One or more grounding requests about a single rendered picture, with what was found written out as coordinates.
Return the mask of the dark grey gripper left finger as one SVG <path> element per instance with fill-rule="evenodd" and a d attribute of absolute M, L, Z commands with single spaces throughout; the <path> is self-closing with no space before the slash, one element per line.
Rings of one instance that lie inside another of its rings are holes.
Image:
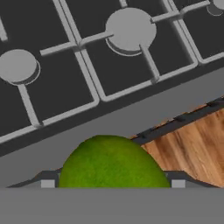
<path fill-rule="evenodd" d="M 57 188 L 59 185 L 61 168 L 54 171 L 41 171 L 35 177 L 10 185 L 10 188 Z"/>

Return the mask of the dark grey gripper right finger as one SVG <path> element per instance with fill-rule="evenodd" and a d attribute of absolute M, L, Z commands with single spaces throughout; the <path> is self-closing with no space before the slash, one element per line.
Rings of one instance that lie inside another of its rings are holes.
<path fill-rule="evenodd" d="M 195 188 L 195 187 L 212 187 L 217 188 L 217 185 L 212 185 L 204 181 L 193 178 L 185 171 L 165 171 L 166 177 L 169 179 L 172 188 Z"/>

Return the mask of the green lime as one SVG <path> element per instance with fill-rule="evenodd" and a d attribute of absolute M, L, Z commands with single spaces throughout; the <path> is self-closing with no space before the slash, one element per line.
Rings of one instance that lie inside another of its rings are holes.
<path fill-rule="evenodd" d="M 140 145 L 122 136 L 94 136 L 67 158 L 60 187 L 158 188 L 169 180 L 155 159 Z"/>

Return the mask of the black gas hob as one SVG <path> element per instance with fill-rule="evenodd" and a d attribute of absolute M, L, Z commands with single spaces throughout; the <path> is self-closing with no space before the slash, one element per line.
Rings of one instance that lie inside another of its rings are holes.
<path fill-rule="evenodd" d="M 135 137 L 224 96 L 214 0 L 0 0 L 0 157 Z"/>

